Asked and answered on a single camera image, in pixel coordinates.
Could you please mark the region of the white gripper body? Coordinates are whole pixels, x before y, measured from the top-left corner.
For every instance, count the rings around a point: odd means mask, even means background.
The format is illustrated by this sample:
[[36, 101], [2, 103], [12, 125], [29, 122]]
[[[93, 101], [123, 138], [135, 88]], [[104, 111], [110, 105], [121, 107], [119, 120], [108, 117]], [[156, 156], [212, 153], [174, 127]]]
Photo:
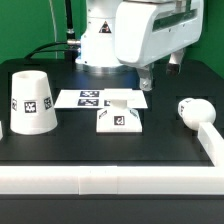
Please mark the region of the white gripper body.
[[117, 59], [140, 68], [197, 42], [203, 10], [203, 0], [123, 1], [115, 20]]

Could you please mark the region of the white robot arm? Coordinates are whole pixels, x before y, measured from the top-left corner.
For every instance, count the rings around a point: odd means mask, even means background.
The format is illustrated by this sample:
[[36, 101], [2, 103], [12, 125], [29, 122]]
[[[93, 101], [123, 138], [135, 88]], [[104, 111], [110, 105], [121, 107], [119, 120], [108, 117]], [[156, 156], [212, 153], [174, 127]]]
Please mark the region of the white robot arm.
[[144, 91], [153, 63], [167, 56], [166, 72], [180, 73], [185, 48], [200, 38], [204, 0], [86, 0], [87, 28], [76, 62], [95, 74], [134, 68]]

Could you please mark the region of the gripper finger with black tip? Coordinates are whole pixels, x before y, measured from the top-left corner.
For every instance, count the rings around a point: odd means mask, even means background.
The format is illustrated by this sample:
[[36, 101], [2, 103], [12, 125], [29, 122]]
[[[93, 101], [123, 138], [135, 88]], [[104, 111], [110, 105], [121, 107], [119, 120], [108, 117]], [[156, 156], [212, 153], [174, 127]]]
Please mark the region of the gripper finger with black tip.
[[185, 49], [180, 49], [170, 55], [169, 62], [166, 66], [166, 74], [176, 76], [180, 73], [181, 64], [185, 55]]

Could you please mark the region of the gripper finger with grey tip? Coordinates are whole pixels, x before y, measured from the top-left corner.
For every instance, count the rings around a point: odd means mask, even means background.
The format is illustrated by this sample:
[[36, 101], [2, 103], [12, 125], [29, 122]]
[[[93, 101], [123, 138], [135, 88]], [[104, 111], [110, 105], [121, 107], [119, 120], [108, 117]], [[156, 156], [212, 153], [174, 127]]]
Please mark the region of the gripper finger with grey tip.
[[153, 88], [153, 65], [149, 64], [137, 69], [140, 78], [139, 87], [141, 90], [151, 90]]

